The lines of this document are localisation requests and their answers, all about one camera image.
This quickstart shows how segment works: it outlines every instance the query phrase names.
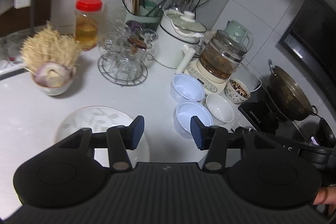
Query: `bowl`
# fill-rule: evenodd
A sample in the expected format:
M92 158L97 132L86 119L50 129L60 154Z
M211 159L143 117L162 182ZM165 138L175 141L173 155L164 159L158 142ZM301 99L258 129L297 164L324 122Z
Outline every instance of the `bowl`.
M247 94L247 98L241 96L231 85L231 81L235 81L237 82L240 87L245 91L245 93ZM234 104L241 104L242 102L245 102L246 100L250 99L251 97L251 92L250 90L247 88L247 86L241 82L240 80L238 80L237 78L229 78L226 81L226 87L225 87L225 95L226 97L233 102Z
M211 113L204 106L195 101L184 101L179 103L175 110L175 130L181 135L184 135L185 133L191 134L190 120L192 116L197 116L207 127L213 125Z
M170 94L178 103L192 100L200 101L205 92L201 83L195 78L184 73L176 74L171 82Z
M38 86L38 88L43 93L45 93L46 95L50 95L50 96L56 96L56 95L60 95L60 94L64 93L65 91L67 91L67 89L70 87L70 85L74 81L75 76L76 76L76 67L73 67L72 75L71 75L71 78L69 79L69 81L66 82L64 85L61 85L61 86L58 86L58 87L55 87L55 88L47 88L45 86L42 86L42 85L36 83L33 74L31 75L31 78L33 79L33 82Z
M225 122L232 122L235 113L230 103L218 94L209 94L205 100L205 107L212 114L213 123L220 126Z

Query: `red lid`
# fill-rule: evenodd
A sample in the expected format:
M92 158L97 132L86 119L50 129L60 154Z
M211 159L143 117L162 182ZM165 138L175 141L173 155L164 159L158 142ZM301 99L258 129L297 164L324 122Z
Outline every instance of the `red lid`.
M76 9L85 12L99 11L103 3L101 0L77 0Z

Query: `green kettle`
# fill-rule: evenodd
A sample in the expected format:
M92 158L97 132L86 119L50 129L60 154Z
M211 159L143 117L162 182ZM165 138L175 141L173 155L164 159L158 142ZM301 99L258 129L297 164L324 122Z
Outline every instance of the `green kettle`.
M253 37L251 32L239 22L235 20L229 20L224 31L228 33L229 37L234 41L243 44L246 50L249 50L252 47Z

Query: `plate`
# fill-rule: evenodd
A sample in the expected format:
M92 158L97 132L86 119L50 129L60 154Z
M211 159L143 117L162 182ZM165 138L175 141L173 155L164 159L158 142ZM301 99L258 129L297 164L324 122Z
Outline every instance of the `plate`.
M89 127L93 133L105 132L108 128L118 125L129 126L133 119L127 114L106 106L89 106L80 108L67 116L59 125L54 142L68 137L80 128ZM132 166L137 162L149 162L149 145L145 133L135 150L127 150ZM107 148L96 148L94 159L104 167L110 167Z

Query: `plastic jar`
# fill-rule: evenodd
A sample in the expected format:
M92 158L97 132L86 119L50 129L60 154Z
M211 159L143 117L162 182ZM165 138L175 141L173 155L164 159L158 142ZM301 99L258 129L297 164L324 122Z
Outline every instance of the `plastic jar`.
M77 0L73 36L84 51L97 45L98 25L101 18L101 0Z

